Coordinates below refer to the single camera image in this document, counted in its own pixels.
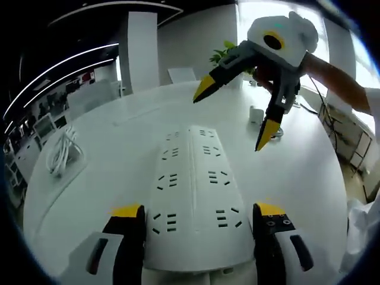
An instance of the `white chair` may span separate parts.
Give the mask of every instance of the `white chair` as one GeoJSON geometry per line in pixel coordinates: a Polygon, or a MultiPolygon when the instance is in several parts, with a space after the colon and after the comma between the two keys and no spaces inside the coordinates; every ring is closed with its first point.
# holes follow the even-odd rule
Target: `white chair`
{"type": "Polygon", "coordinates": [[[35,139],[29,138],[15,155],[16,165],[21,172],[23,178],[27,183],[33,173],[34,165],[36,165],[37,159],[40,156],[40,148],[35,139]]]}
{"type": "Polygon", "coordinates": [[[67,96],[70,120],[117,98],[108,80],[82,86],[67,96]]]}
{"type": "Polygon", "coordinates": [[[121,93],[121,81],[111,82],[111,88],[112,88],[113,95],[114,95],[115,98],[122,97],[122,93],[121,93]]]}
{"type": "Polygon", "coordinates": [[[40,141],[40,145],[43,146],[49,137],[57,130],[57,127],[52,119],[52,115],[47,113],[33,125],[33,129],[40,141]]]}
{"type": "Polygon", "coordinates": [[[186,68],[169,68],[167,70],[170,75],[170,79],[172,80],[172,83],[182,83],[182,82],[189,82],[189,81],[196,81],[194,71],[192,68],[186,67],[186,68]]]}

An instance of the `person's arm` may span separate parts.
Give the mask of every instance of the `person's arm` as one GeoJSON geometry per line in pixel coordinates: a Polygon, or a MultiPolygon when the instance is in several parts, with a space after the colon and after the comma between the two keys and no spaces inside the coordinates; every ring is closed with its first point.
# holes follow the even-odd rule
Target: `person's arm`
{"type": "Polygon", "coordinates": [[[371,114],[365,89],[339,68],[307,53],[303,59],[304,71],[318,80],[355,110],[371,114]]]}

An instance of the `white pillar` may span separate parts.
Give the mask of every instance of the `white pillar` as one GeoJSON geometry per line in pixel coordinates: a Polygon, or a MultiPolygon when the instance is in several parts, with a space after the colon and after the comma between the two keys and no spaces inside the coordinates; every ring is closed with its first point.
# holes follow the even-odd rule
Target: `white pillar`
{"type": "Polygon", "coordinates": [[[119,34],[119,58],[124,94],[160,85],[156,13],[128,13],[119,34]]]}

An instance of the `window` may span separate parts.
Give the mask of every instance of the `window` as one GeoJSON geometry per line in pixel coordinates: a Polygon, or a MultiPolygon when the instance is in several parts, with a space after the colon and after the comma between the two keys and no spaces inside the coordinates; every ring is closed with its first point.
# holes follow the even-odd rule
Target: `window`
{"type": "MultiPolygon", "coordinates": [[[[351,38],[356,59],[356,81],[363,87],[380,88],[379,74],[365,45],[353,33],[351,33],[351,38]]],[[[375,120],[373,119],[373,116],[358,112],[354,109],[352,110],[352,114],[375,133],[375,120]]]]}
{"type": "MultiPolygon", "coordinates": [[[[318,45],[313,54],[324,61],[329,62],[327,34],[323,19],[319,12],[292,3],[278,1],[239,1],[237,42],[240,43],[247,39],[247,32],[255,19],[267,16],[288,16],[290,11],[298,13],[301,17],[306,18],[313,23],[319,36],[318,45]]],[[[302,87],[316,92],[314,84],[307,75],[301,77],[300,82],[302,87]]],[[[314,80],[314,82],[317,85],[318,90],[325,97],[327,94],[327,88],[317,80],[314,80]]]]}

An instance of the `white wall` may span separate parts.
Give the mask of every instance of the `white wall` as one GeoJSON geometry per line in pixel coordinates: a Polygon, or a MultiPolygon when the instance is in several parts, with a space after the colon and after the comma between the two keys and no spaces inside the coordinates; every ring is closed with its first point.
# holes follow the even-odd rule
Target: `white wall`
{"type": "Polygon", "coordinates": [[[158,30],[160,84],[171,84],[168,68],[192,67],[199,80],[213,66],[208,59],[223,42],[238,42],[236,5],[224,5],[183,17],[158,30]]]}
{"type": "Polygon", "coordinates": [[[134,93],[160,85],[156,13],[129,12],[128,62],[134,93]]]}
{"type": "Polygon", "coordinates": [[[94,69],[95,81],[108,80],[115,82],[118,80],[116,75],[116,61],[111,64],[94,69]]]}
{"type": "MultiPolygon", "coordinates": [[[[350,32],[328,19],[324,19],[324,23],[327,33],[330,64],[355,78],[356,60],[350,32]]],[[[327,92],[327,102],[347,114],[352,112],[351,106],[343,102],[330,90],[327,92]]]]}

